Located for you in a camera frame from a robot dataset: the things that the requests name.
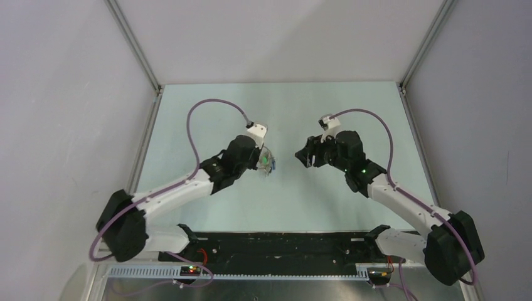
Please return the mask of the keyring with coloured keys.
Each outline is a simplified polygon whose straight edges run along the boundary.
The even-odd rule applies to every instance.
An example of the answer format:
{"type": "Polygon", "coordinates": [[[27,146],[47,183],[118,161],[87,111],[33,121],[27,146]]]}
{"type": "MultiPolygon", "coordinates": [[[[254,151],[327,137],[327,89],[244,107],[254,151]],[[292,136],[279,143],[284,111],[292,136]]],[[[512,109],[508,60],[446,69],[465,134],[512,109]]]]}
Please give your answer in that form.
{"type": "Polygon", "coordinates": [[[263,146],[257,162],[257,169],[262,171],[265,176],[270,176],[276,170],[276,165],[273,152],[267,146],[263,146]]]}

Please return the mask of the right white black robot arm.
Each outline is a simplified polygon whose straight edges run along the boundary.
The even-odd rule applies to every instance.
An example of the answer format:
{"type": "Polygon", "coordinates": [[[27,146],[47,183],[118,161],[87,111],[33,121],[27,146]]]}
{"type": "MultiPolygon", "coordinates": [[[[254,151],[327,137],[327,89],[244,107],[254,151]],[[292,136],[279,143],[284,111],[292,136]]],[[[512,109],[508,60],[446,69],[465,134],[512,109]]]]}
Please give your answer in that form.
{"type": "Polygon", "coordinates": [[[415,234],[380,225],[364,237],[364,253],[373,261],[397,256],[423,264],[440,283],[451,286],[484,260],[485,252],[474,220],[464,211],[451,213],[427,205],[390,180],[388,171],[366,157],[355,131],[335,137],[310,136],[295,153],[304,167],[329,165],[344,172],[346,184],[392,210],[415,234]]]}

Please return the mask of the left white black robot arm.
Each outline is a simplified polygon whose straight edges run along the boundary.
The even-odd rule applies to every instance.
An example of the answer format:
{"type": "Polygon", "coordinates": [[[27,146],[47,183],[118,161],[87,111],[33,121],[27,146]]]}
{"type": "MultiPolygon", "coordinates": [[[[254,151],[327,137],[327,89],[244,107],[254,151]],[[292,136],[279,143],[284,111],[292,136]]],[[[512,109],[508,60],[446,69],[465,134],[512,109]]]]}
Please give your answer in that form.
{"type": "Polygon", "coordinates": [[[183,261],[196,258],[198,244],[185,224],[153,225],[156,217],[195,199],[230,187],[248,169],[256,169],[264,145],[258,134],[238,135],[228,148],[203,161],[190,175],[158,190],[112,193],[96,223],[97,239],[109,248],[106,259],[125,262],[142,251],[168,251],[183,261]]]}

